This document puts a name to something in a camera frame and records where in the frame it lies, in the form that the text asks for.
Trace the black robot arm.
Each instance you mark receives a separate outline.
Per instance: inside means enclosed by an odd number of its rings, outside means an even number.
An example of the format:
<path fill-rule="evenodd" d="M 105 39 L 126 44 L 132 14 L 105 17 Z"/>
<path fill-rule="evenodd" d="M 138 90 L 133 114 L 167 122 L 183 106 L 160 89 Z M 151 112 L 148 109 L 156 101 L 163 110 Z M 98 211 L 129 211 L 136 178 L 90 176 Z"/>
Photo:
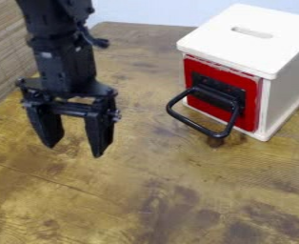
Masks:
<path fill-rule="evenodd" d="M 121 115 L 117 91 L 96 80 L 94 48 L 108 48 L 109 41 L 92 37 L 86 27 L 92 0 L 14 1 L 40 73 L 16 82 L 34 131 L 52 148 L 65 136 L 62 117 L 81 117 L 93 156 L 100 157 L 113 142 Z"/>

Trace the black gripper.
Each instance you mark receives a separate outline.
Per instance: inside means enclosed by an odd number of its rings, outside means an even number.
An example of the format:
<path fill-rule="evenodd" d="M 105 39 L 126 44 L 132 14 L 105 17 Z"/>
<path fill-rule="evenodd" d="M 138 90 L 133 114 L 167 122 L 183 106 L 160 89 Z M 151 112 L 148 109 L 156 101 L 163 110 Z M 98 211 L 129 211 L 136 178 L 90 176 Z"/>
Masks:
<path fill-rule="evenodd" d="M 113 142 L 114 123 L 121 119 L 117 91 L 96 79 L 93 45 L 82 37 L 32 38 L 40 76 L 17 81 L 22 106 L 45 147 L 65 135 L 61 115 L 82 117 L 93 157 Z"/>

